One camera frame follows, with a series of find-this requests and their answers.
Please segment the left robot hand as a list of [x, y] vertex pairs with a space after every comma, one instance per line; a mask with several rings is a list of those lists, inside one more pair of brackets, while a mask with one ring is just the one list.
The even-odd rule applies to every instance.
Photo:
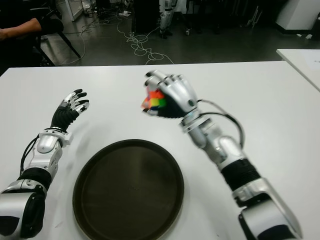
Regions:
[[82, 89], [76, 89], [69, 93], [61, 101], [54, 112], [50, 127], [60, 129], [66, 133], [70, 124], [72, 124], [83, 112], [89, 108], [89, 100], [81, 99], [86, 96], [87, 93]]

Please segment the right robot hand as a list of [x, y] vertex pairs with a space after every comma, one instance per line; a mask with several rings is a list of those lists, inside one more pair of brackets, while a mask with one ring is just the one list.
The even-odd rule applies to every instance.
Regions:
[[147, 97], [141, 107], [150, 116], [179, 119], [197, 108], [197, 95], [181, 75], [152, 70], [145, 74]]

